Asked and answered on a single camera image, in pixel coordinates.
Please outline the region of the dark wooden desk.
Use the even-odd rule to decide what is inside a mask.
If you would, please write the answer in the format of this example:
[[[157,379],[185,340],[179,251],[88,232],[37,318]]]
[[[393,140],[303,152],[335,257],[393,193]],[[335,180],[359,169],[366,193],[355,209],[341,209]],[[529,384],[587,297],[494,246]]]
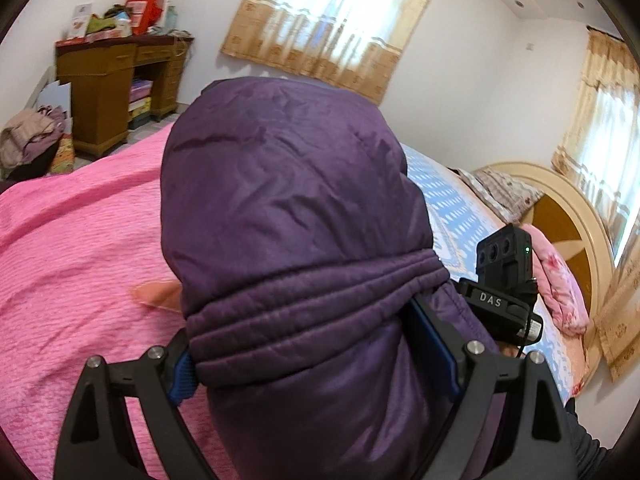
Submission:
[[[193,39],[130,36],[55,47],[58,81],[70,85],[74,148],[96,157],[128,136],[131,86],[137,76],[152,82],[151,117],[178,108],[178,91]]]

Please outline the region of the red gift box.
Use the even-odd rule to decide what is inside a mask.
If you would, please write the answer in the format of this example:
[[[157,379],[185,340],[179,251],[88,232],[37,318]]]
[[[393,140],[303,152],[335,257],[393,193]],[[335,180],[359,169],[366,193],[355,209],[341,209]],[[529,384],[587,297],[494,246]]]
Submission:
[[[144,35],[164,13],[165,0],[126,0],[134,36]]]

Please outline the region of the beige curtain side window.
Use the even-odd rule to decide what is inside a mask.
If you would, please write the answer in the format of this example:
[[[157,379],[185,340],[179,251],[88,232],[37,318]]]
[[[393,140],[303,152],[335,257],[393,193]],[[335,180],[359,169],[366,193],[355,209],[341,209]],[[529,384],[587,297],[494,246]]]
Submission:
[[[593,206],[614,271],[594,326],[614,382],[639,363],[639,65],[631,50],[588,29],[574,114],[552,167]]]

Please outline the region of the folded pink floral blanket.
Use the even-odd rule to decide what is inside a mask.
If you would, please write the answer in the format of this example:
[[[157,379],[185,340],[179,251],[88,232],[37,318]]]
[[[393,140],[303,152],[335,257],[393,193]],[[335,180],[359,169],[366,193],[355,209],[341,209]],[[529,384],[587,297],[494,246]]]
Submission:
[[[521,225],[532,240],[533,277],[554,326],[570,337],[582,336],[589,325],[589,315],[576,278],[556,248],[536,226]]]

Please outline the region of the cream wooden headboard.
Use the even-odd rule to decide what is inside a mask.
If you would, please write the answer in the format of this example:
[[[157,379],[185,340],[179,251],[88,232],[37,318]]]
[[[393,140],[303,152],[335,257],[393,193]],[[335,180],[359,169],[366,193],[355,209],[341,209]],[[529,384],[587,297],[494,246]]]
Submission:
[[[566,177],[533,162],[497,162],[492,169],[544,192],[523,220],[550,240],[582,291],[589,317],[604,303],[614,272],[611,243],[597,211]]]

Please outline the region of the beige curtain centre window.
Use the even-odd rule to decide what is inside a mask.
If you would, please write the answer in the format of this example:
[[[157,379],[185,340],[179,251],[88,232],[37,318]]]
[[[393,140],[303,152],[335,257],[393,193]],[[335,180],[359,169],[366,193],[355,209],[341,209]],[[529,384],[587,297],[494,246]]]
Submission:
[[[374,104],[431,0],[242,0],[221,51]]]

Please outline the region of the white greeting card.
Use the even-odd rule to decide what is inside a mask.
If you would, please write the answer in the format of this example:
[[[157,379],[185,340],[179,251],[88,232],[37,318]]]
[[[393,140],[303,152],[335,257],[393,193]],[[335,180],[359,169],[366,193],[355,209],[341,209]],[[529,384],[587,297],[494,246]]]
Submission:
[[[81,39],[86,36],[92,18],[92,3],[81,3],[74,7],[72,21],[67,31],[68,39]]]

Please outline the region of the blue pink printed bedspread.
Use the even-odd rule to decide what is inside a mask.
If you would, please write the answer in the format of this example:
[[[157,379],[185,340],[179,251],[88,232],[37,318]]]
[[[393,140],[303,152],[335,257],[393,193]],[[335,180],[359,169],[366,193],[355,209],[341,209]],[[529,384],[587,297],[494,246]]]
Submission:
[[[173,122],[135,133],[71,174],[1,194],[1,429],[37,479],[52,479],[67,405],[89,356],[135,359],[183,326],[179,312],[144,306],[132,291],[172,282],[160,250],[160,160]],[[435,252],[455,280],[474,278],[475,246],[501,221],[452,171],[403,145],[424,194]],[[550,360],[563,402],[585,381],[580,337],[553,324],[534,349]],[[239,479],[198,389],[180,412],[221,479]]]

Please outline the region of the dark purple padded jacket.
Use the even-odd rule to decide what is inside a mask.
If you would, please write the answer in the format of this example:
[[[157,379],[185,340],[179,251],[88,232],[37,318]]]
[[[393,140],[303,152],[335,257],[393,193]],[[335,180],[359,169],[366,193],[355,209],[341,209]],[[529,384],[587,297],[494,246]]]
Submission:
[[[160,172],[162,251],[198,378],[243,479],[407,479],[434,408],[400,309],[424,294],[490,343],[433,248],[396,136],[356,94],[218,80]]]

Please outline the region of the grey patterned pillow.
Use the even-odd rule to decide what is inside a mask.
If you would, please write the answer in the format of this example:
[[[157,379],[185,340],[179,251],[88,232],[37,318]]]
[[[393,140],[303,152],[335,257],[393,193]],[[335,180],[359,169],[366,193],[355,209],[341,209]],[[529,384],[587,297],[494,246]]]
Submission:
[[[520,223],[544,197],[539,188],[495,169],[454,169],[454,173],[504,223]]]

